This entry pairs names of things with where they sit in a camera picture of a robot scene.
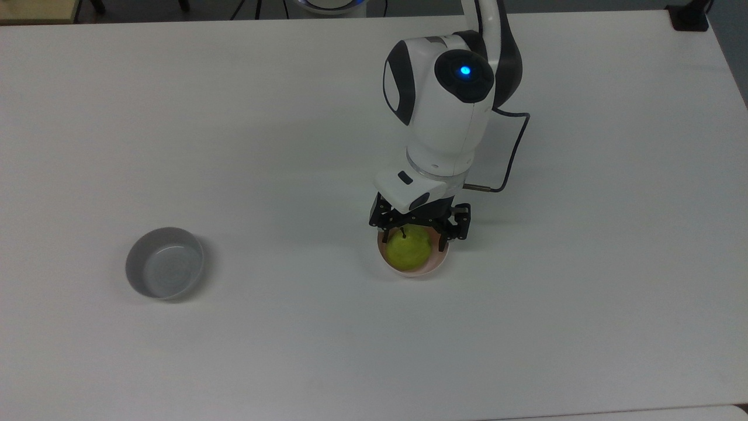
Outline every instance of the white table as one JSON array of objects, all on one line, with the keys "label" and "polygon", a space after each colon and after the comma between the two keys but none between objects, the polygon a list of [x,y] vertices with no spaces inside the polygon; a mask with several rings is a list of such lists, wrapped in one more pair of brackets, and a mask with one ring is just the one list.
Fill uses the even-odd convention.
[{"label": "white table", "polygon": [[[748,112],[714,34],[664,11],[510,19],[505,108],[533,119],[507,190],[458,198],[470,237],[423,281],[367,225],[405,133],[381,68],[461,17],[0,28],[3,418],[748,401]],[[498,179],[519,124],[494,118],[469,181]],[[168,225],[210,251],[183,303],[124,276]]]}]

